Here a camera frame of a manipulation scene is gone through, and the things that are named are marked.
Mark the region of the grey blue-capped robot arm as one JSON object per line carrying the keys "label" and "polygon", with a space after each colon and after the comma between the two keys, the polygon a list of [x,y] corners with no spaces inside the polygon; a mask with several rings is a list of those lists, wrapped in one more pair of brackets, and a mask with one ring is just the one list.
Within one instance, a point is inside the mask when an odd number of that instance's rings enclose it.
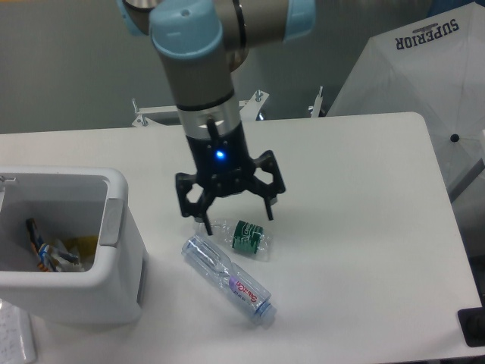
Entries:
{"label": "grey blue-capped robot arm", "polygon": [[217,198],[249,191],[267,208],[286,187],[274,153],[249,154],[231,74],[233,55],[305,36],[313,1],[119,1],[132,34],[148,36],[164,67],[195,162],[175,187],[185,217],[210,225]]}

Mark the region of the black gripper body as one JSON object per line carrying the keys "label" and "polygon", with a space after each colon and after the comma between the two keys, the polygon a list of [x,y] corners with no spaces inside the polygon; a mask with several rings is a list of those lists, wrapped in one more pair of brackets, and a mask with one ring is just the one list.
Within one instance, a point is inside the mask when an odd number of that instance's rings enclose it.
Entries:
{"label": "black gripper body", "polygon": [[241,124],[214,139],[186,139],[196,166],[196,182],[206,193],[225,197],[247,189],[253,162]]}

